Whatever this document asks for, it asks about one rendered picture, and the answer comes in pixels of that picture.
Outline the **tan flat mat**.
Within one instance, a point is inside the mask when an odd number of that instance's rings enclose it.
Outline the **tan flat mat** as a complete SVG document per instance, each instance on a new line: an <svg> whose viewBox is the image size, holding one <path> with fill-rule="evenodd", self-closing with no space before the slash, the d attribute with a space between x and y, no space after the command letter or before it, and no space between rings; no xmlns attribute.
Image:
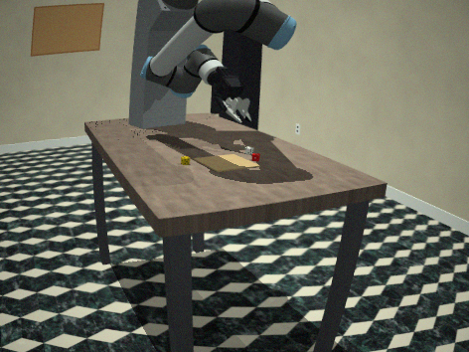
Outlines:
<svg viewBox="0 0 469 352"><path fill-rule="evenodd" d="M209 167L216 172L260 167L260 165L234 154L193 158L193 160Z"/></svg>

